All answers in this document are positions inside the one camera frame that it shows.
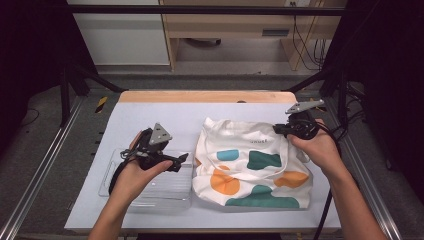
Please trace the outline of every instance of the transparent plastic tray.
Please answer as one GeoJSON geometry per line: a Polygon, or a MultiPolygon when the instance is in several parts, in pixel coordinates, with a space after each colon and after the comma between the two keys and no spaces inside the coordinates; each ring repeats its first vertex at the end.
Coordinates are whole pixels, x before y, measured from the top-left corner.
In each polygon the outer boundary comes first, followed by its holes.
{"type": "MultiPolygon", "coordinates": [[[[109,185],[116,168],[123,161],[121,152],[115,149],[99,189],[99,196],[109,197],[109,185]]],[[[129,211],[137,209],[189,208],[191,205],[191,183],[193,177],[193,155],[191,152],[164,151],[164,154],[179,157],[188,153],[187,160],[178,172],[163,172],[155,177],[143,192],[131,203],[129,211]]]]}

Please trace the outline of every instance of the silver metal part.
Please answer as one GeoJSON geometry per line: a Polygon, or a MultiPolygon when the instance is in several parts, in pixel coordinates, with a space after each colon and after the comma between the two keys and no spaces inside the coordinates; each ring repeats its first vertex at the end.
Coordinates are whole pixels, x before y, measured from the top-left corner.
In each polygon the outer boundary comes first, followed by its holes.
{"type": "Polygon", "coordinates": [[[149,154],[144,153],[144,152],[137,152],[135,155],[138,156],[138,157],[147,157],[149,154]]]}
{"type": "Polygon", "coordinates": [[[303,112],[305,110],[318,107],[324,104],[324,100],[320,99],[319,101],[310,101],[310,102],[298,102],[294,104],[291,108],[286,111],[286,114],[303,112]]]}
{"type": "Polygon", "coordinates": [[[172,136],[159,123],[156,123],[150,137],[150,145],[159,144],[171,139],[172,136]]]}

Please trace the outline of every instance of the human hand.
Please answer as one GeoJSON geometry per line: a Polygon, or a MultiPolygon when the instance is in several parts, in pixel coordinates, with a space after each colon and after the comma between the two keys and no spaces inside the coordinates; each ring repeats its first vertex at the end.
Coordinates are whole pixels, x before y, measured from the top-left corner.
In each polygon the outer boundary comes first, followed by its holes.
{"type": "Polygon", "coordinates": [[[336,174],[341,167],[345,168],[334,140],[324,130],[320,129],[311,140],[303,140],[292,134],[287,139],[304,151],[327,176],[336,174]]]}
{"type": "MultiPolygon", "coordinates": [[[[140,134],[141,132],[131,142],[130,149],[137,143],[140,134]]],[[[119,200],[123,204],[131,204],[154,177],[166,171],[171,165],[172,161],[163,161],[148,170],[143,170],[137,160],[132,159],[131,161],[130,159],[130,162],[119,174],[110,197],[119,200]]]]}

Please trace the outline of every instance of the fabric bag with colored spots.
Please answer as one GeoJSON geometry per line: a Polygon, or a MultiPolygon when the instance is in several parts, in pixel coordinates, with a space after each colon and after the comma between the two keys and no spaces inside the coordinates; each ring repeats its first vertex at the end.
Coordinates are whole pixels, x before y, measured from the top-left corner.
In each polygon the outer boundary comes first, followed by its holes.
{"type": "Polygon", "coordinates": [[[196,147],[193,189],[223,206],[307,208],[312,174],[305,154],[273,125],[207,118],[196,147]]]}

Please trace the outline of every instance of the green spot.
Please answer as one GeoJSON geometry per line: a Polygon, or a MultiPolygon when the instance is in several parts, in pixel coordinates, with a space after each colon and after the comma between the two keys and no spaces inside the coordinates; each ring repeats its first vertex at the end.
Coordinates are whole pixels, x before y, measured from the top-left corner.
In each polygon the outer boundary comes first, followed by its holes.
{"type": "Polygon", "coordinates": [[[292,197],[274,197],[272,189],[267,186],[257,185],[252,193],[245,198],[231,198],[225,206],[248,206],[270,208],[300,208],[299,202],[292,197]]]}
{"type": "Polygon", "coordinates": [[[281,159],[278,154],[267,154],[259,151],[249,152],[248,169],[261,170],[267,166],[281,167],[281,159]]]}
{"type": "Polygon", "coordinates": [[[234,161],[239,157],[237,149],[219,151],[216,153],[216,157],[221,161],[234,161]]]}

